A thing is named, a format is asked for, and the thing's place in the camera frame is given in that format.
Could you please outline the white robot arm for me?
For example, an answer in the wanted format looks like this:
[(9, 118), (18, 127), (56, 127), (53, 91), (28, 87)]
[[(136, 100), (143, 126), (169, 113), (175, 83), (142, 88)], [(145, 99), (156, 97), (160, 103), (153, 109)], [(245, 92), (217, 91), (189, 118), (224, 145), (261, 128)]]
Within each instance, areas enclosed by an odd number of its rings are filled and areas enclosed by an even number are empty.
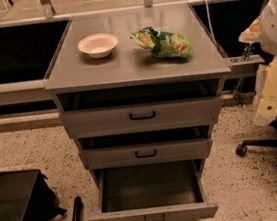
[(244, 43), (259, 43), (273, 56), (267, 66), (260, 64), (256, 74), (254, 122), (269, 125), (277, 117), (277, 0), (269, 0), (253, 23), (239, 36)]

